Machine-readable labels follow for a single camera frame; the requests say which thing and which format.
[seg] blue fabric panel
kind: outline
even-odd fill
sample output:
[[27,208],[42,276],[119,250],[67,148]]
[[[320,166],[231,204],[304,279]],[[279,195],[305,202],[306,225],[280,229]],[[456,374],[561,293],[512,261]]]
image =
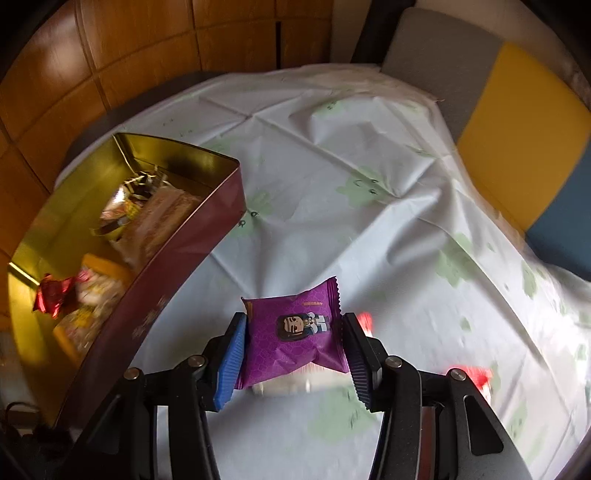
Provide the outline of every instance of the blue fabric panel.
[[591,141],[525,240],[543,261],[591,280]]

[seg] purple candy packet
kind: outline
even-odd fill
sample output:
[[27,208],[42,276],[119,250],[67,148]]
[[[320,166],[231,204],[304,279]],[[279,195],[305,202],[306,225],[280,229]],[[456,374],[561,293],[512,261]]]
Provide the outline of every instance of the purple candy packet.
[[349,371],[336,277],[298,295],[242,301],[249,342],[236,388],[291,373],[310,362]]

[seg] yellow fabric panel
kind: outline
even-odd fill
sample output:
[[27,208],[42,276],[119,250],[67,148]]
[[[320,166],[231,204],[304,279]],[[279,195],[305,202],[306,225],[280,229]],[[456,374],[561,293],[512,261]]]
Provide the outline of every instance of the yellow fabric panel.
[[584,152],[591,114],[519,47],[501,47],[457,147],[480,194],[522,234]]

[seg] gray stripe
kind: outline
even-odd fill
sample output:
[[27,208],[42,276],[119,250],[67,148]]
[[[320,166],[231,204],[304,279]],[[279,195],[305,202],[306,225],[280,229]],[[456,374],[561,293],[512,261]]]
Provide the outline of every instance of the gray stripe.
[[491,33],[449,15],[404,11],[382,72],[430,92],[455,141],[476,107],[501,48]]

